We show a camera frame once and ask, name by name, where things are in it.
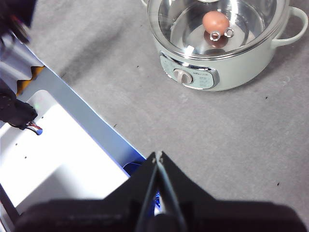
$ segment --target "brown egg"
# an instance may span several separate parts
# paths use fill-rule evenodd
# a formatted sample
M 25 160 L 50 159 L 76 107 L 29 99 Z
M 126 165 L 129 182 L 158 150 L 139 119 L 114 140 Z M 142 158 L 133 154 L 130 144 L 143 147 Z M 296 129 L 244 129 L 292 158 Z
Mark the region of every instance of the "brown egg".
M 230 22 L 225 14 L 219 11 L 210 11 L 204 15 L 203 25 L 209 34 L 217 30 L 223 36 L 225 29 L 230 26 Z

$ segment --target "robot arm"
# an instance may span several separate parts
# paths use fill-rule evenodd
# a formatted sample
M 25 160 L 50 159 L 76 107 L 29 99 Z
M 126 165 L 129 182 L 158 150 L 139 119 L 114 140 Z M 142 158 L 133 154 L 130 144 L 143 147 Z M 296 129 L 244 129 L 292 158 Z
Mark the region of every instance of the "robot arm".
M 14 92 L 0 79 L 0 120 L 24 130 L 37 116 L 35 109 L 18 100 Z

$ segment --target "electric cooking pot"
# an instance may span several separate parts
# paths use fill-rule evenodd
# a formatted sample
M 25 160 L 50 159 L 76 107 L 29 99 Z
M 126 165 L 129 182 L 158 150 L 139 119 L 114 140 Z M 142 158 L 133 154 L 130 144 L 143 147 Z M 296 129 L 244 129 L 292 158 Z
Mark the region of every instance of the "electric cooking pot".
M 289 0 L 149 0 L 148 18 L 166 74 L 185 87 L 220 91 L 257 76 L 279 46 L 298 41 L 308 27 L 302 10 Z M 202 24 L 210 11 L 226 15 L 232 38 L 214 42 Z M 279 39 L 291 16 L 303 28 Z

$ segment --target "glass lid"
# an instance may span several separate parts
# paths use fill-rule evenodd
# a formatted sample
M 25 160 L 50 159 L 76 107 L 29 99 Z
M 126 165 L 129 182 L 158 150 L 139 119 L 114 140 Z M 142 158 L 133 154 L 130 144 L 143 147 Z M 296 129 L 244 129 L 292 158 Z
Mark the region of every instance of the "glass lid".
M 192 58 L 240 52 L 275 30 L 288 5 L 287 0 L 204 1 L 149 1 L 152 31 L 166 49 Z

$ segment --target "white pot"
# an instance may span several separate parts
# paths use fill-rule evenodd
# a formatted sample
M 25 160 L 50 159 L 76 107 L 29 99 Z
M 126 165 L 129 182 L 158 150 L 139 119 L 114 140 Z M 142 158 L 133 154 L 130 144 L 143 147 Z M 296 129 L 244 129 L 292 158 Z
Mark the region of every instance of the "white pot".
M 292 38 L 278 39 L 291 16 L 301 19 L 302 30 Z M 296 42 L 304 35 L 307 27 L 306 13 L 298 8 L 287 6 L 281 14 L 279 26 L 268 37 L 236 54 L 213 59 L 210 56 L 203 59 L 203 57 L 192 58 L 180 55 L 165 46 L 155 35 L 154 40 L 162 67 L 170 78 L 185 87 L 221 91 L 238 87 L 252 80 L 270 63 L 277 47 Z

